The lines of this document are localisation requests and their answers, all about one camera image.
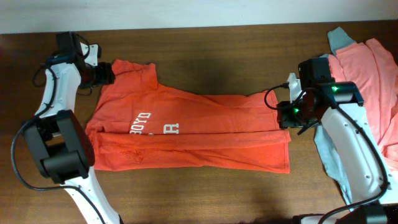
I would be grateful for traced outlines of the grey shirt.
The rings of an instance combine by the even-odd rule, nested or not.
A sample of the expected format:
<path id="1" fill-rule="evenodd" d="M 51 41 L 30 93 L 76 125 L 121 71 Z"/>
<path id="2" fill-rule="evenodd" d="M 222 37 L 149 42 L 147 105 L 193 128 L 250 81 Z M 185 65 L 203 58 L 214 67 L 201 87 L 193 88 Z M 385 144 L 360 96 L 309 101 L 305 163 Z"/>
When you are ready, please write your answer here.
<path id="1" fill-rule="evenodd" d="M 336 51 L 355 44 L 349 35 L 341 28 L 338 27 L 327 33 L 330 49 L 333 55 Z M 335 145 L 323 126 L 318 126 L 315 131 L 314 142 L 316 144 L 320 159 L 323 163 L 326 174 L 334 179 L 340 186 L 341 194 L 347 205 L 353 202 L 351 189 L 349 187 L 346 172 L 341 163 L 341 159 L 337 153 Z"/>

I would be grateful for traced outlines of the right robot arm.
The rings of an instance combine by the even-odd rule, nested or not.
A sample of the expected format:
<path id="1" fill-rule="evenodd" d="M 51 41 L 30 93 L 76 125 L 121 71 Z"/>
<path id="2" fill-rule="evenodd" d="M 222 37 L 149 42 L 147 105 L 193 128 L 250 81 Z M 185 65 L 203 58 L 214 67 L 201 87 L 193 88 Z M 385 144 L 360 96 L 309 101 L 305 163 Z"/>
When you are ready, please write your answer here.
<path id="1" fill-rule="evenodd" d="M 397 223 L 397 182 L 378 151 L 364 100 L 353 82 L 336 82 L 327 58 L 298 65 L 284 88 L 290 100 L 277 105 L 280 128 L 322 126 L 341 159 L 352 203 L 326 214 L 294 216 L 293 223 Z"/>

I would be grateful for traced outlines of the orange soccer t-shirt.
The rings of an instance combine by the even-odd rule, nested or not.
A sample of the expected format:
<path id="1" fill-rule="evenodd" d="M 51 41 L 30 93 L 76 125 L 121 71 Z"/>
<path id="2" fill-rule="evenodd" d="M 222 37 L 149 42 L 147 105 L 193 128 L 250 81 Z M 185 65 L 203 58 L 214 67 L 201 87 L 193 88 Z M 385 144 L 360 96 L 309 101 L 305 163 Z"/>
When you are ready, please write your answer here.
<path id="1" fill-rule="evenodd" d="M 158 82 L 154 64 L 116 60 L 86 125 L 98 170 L 222 167 L 287 174 L 290 134 L 274 93 L 195 95 Z"/>

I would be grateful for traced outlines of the pink shirt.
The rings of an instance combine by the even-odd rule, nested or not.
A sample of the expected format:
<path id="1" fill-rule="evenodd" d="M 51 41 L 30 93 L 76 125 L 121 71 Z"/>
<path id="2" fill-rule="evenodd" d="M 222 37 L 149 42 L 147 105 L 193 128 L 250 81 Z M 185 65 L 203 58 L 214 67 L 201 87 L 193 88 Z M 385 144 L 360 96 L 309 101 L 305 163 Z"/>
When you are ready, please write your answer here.
<path id="1" fill-rule="evenodd" d="M 338 82 L 354 82 L 378 148 L 391 171 L 397 171 L 397 64 L 376 39 L 353 43 L 328 56 Z"/>

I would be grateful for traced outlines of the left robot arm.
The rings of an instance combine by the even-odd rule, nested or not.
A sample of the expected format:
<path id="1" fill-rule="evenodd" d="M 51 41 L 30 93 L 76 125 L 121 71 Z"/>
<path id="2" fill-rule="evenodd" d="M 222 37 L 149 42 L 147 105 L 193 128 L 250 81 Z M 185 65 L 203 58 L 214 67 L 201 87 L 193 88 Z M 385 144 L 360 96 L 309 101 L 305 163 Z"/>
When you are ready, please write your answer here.
<path id="1" fill-rule="evenodd" d="M 46 82 L 39 109 L 16 134 L 54 186 L 34 187 L 16 176 L 28 189 L 65 190 L 87 223 L 122 223 L 96 178 L 93 146 L 74 114 L 79 89 L 110 85 L 115 74 L 110 63 L 99 62 L 101 47 L 76 32 L 59 33 L 56 42 L 57 50 L 40 66 Z"/>

